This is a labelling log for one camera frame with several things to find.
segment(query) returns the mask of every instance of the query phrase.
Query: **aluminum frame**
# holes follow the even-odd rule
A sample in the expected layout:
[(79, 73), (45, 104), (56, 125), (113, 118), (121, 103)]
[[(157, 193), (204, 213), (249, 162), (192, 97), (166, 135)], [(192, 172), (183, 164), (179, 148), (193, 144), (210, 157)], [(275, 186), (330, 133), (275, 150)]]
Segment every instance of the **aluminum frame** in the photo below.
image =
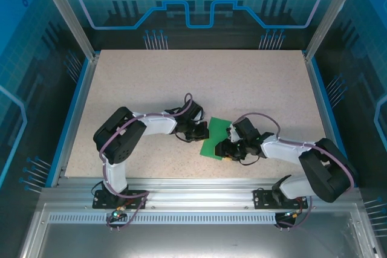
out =
[[(56, 188), (42, 190), (36, 212), (27, 234), (20, 257), (37, 257), (41, 250), (47, 224), (51, 214), (110, 213), (110, 210), (91, 208), (93, 196), (91, 187), (100, 179), (95, 178), (61, 178)], [(263, 213), (275, 213), (278, 210), (255, 210), (252, 190), (258, 187), (269, 189), (275, 179), (127, 179), (131, 189), (148, 189), (151, 191), (146, 208), (141, 212), (147, 215), (189, 216), (192, 213), (215, 214), (227, 216), (253, 216)], [(372, 236), (366, 228), (369, 220), (362, 202), (360, 192), (355, 189), (342, 195), (335, 203), (328, 204), (314, 198), (313, 211), (319, 213), (350, 213), (353, 228), (359, 240), (359, 248), (364, 257), (374, 257)], [(101, 224), (101, 221), (88, 224)]]
[[(91, 65), (85, 73), (74, 115), (71, 119), (64, 149), (56, 168), (53, 188), (42, 190), (37, 209), (32, 218), (27, 237), (22, 247), (20, 257), (37, 257), (42, 247), (44, 235), (53, 213), (109, 213), (108, 210), (93, 210), (91, 208), (91, 187), (100, 181), (99, 178), (65, 178), (61, 175), (68, 162), (74, 137), (82, 116), (83, 107), (91, 86), (94, 70), (97, 65), (95, 52), (86, 37), (67, 0), (53, 0), (61, 15), (68, 24)], [(325, 16), (316, 30), (308, 48), (306, 64), (312, 82), (317, 105), (328, 138), (337, 142), (334, 129), (330, 123), (322, 92), (317, 82), (316, 73), (311, 66), (311, 58), (328, 32), (345, 0), (333, 0)], [(146, 213), (228, 213), (255, 214), (274, 213), (278, 210), (255, 210), (252, 190), (262, 187), (270, 189), (276, 179), (128, 179), (131, 189), (147, 189), (151, 191), (146, 204)], [(353, 229), (358, 237), (359, 247), (364, 257), (375, 257), (373, 248), (381, 253), (372, 227), (367, 217), (364, 204), (358, 189), (342, 195), (335, 203), (327, 204), (315, 198), (315, 212), (348, 212), (353, 219)]]
[(71, 30), (73, 36), (77, 40), (80, 48), (83, 53), (89, 60), (93, 60), (95, 56), (95, 51), (90, 44), (89, 39), (87, 38), (83, 28), (81, 27), (77, 16), (75, 15), (73, 9), (70, 6), (68, 0), (53, 0), (56, 7), (58, 8), (60, 14), (67, 23), (69, 29)]
[(324, 14), (324, 17), (322, 18), (319, 26), (317, 27), (317, 30), (314, 32), (313, 37), (310, 40), (310, 43), (308, 44), (307, 50), (306, 50), (306, 58), (307, 60), (311, 60), (314, 54), (316, 53), (317, 49), (320, 47), (322, 41), (324, 40), (324, 37), (327, 35), (328, 30), (332, 26), (334, 20), (336, 19), (336, 16), (341, 11), (341, 8), (343, 7), (346, 0), (332, 0), (331, 4), (329, 5), (327, 11)]

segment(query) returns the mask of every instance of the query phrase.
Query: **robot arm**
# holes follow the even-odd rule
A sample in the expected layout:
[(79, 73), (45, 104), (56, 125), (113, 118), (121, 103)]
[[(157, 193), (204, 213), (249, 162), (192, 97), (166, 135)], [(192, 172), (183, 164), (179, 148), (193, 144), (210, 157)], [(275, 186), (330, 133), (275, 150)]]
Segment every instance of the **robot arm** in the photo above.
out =
[[(238, 120), (227, 129), (229, 137), (215, 147), (215, 154), (235, 161), (244, 160), (247, 154), (261, 158), (277, 158), (302, 166), (305, 174), (286, 176), (272, 188), (278, 204), (300, 196), (317, 195), (326, 202), (334, 202), (351, 185), (348, 172), (357, 179), (354, 167), (334, 143), (326, 138), (316, 143), (283, 140), (273, 133), (260, 134), (248, 118)], [(330, 153), (342, 168), (321, 151)]]
[[(117, 193), (125, 194), (128, 184), (125, 176), (125, 160), (130, 156), (141, 136), (150, 134), (185, 135), (186, 141), (198, 141), (209, 137), (207, 122), (202, 121), (204, 111), (200, 105), (192, 101), (188, 110), (182, 115), (170, 117), (182, 112), (189, 106), (186, 102), (182, 108), (165, 110), (160, 116), (144, 116), (131, 123), (123, 133), (120, 133), (104, 151), (106, 158), (107, 182)], [(97, 150), (112, 137), (112, 135), (128, 120), (143, 114), (131, 112), (126, 107), (118, 108), (113, 115), (94, 134), (93, 140)]]

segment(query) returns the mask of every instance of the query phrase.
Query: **transparent panel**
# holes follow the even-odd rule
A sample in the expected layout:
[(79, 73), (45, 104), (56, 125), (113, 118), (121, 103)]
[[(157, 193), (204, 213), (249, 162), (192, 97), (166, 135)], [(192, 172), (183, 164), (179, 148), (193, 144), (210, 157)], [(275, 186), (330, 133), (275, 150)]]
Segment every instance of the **transparent panel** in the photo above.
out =
[(387, 249), (387, 1), (347, 0), (315, 58), (376, 235)]
[(113, 233), (103, 225), (49, 225), (39, 257), (75, 256), (363, 257), (345, 213), (313, 213), (290, 232), (274, 225), (131, 225)]
[(69, 0), (95, 49), (304, 49), (331, 0)]
[(0, 248), (16, 257), (85, 57), (51, 0), (0, 0), (0, 15)]

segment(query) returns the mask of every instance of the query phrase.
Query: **beige work surface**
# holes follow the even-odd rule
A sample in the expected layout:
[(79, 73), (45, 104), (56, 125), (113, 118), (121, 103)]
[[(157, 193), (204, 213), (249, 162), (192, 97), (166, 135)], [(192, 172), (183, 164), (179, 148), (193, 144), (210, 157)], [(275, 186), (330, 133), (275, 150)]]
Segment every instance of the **beige work surface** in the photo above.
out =
[[(235, 121), (256, 111), (277, 120), (284, 138), (325, 136), (301, 51), (107, 50), (101, 52), (65, 175), (102, 176), (93, 135), (117, 108), (161, 112), (182, 106), (186, 92), (204, 108), (205, 120)], [(276, 130), (263, 117), (250, 120), (260, 132)], [(281, 178), (302, 171), (273, 159), (247, 167), (215, 160), (199, 154), (202, 144), (174, 135), (142, 137), (126, 160), (126, 176)]]

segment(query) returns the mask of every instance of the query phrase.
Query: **green block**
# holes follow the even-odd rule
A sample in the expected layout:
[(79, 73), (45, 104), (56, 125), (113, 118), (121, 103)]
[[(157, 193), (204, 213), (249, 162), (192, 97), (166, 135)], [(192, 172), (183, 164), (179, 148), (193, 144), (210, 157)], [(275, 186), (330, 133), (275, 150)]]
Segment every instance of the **green block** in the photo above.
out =
[(228, 137), (226, 129), (230, 127), (231, 123), (231, 121), (211, 117), (208, 126), (210, 138), (204, 140), (200, 155), (215, 158), (216, 160), (222, 159), (220, 156), (215, 155), (215, 146)]

